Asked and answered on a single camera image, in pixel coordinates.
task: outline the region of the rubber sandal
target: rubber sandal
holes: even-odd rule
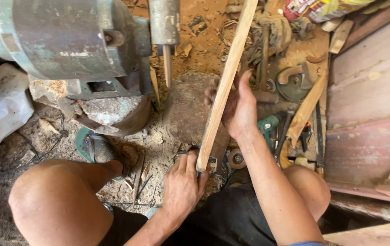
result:
[[[129,165],[126,165],[117,156],[110,141],[102,134],[95,133],[83,126],[75,135],[75,147],[79,154],[91,163],[104,163],[110,160],[120,161],[124,165],[124,169],[122,170],[121,177],[113,179],[115,181],[121,180],[122,177],[130,173]]]

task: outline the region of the dirt floor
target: dirt floor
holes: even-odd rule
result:
[[[130,10],[134,15],[147,17],[146,0],[127,0],[126,4],[131,7]],[[183,73],[189,72],[219,74],[224,44],[219,39],[214,27],[219,27],[222,21],[228,18],[226,14],[223,14],[226,4],[227,0],[181,0],[181,43],[188,39],[186,43],[189,43],[192,48],[190,50],[188,48],[185,50],[177,49],[177,56],[173,57],[172,64],[172,77],[174,79]],[[200,16],[204,21],[193,26],[189,25],[195,19],[199,20]],[[207,28],[200,31],[204,24],[207,25]],[[157,72],[162,107],[158,107],[156,97],[153,95],[152,101],[158,110],[157,112],[151,111],[151,118],[144,127],[148,132],[148,136],[143,137],[142,133],[138,132],[124,138],[110,137],[110,141],[120,151],[122,151],[125,143],[132,144],[136,149],[146,149],[145,165],[150,163],[148,177],[151,175],[152,177],[140,194],[137,203],[156,206],[163,201],[163,181],[161,179],[165,170],[172,164],[171,160],[181,144],[167,134],[162,124],[162,113],[168,88],[164,81],[163,58],[158,59],[156,49],[154,49],[154,55],[150,61]],[[31,142],[40,156],[49,151],[59,141],[47,155],[42,157],[42,160],[85,161],[74,145],[75,133],[82,125],[75,120],[64,119],[61,111],[56,108],[36,102],[34,107],[33,116],[18,132]],[[49,121],[61,134],[46,132],[40,126],[39,119]],[[13,222],[11,210],[8,206],[8,195],[17,177],[33,165],[38,164],[36,159],[27,163],[29,160],[29,154],[27,153],[30,148],[24,138],[16,133],[8,136],[0,145],[0,172],[11,170],[0,175],[0,246],[28,245]],[[122,181],[108,182],[97,193],[98,198],[105,202],[131,203],[132,191],[124,181],[132,184],[134,174],[132,173],[130,177]],[[154,201],[152,201],[157,185],[159,185],[159,188]],[[218,191],[221,185],[223,185],[223,182],[220,178],[216,176],[210,178],[206,194],[202,200],[205,200],[209,194]],[[116,205],[124,209],[128,206],[127,204]],[[146,206],[136,205],[129,207],[127,211],[146,214],[150,209]]]

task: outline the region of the leg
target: leg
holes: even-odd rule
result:
[[[17,179],[8,200],[19,231],[30,245],[96,246],[113,215],[95,193],[122,169],[116,160],[50,160],[30,168]]]
[[[324,179],[308,168],[293,165],[283,171],[317,221],[330,203],[330,191]]]

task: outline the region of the left hand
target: left hand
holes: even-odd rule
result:
[[[210,165],[197,177],[197,158],[198,151],[178,155],[172,169],[165,176],[165,194],[161,208],[178,226],[195,208],[209,180]]]

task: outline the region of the bench grinder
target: bench grinder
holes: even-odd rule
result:
[[[152,44],[180,43],[180,1],[0,0],[0,57],[28,73],[33,99],[113,136],[146,124]]]

